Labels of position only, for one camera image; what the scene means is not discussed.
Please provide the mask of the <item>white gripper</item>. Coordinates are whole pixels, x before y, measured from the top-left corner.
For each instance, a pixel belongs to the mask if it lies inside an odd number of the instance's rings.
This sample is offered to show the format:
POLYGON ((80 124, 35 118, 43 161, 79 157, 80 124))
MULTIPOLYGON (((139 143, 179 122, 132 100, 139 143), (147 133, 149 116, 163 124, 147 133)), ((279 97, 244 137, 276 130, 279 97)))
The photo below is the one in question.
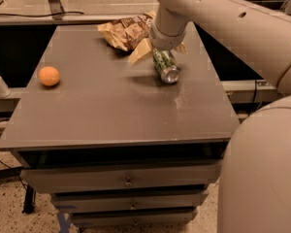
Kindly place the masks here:
POLYGON ((143 38, 128 58, 131 66, 152 55, 152 45, 160 50, 175 49, 179 53, 187 53, 182 42, 186 34, 186 23, 153 23, 150 27, 149 38, 143 38))

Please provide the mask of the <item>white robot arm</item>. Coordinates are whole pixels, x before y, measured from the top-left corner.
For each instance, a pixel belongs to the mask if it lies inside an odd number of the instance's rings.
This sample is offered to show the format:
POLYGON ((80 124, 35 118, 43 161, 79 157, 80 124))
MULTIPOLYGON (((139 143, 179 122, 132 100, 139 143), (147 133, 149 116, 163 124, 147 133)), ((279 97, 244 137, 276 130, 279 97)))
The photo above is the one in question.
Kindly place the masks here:
POLYGON ((249 116, 226 148, 217 233, 291 233, 291 16, 244 0, 157 1, 156 48, 176 48, 193 21, 282 95, 249 116))

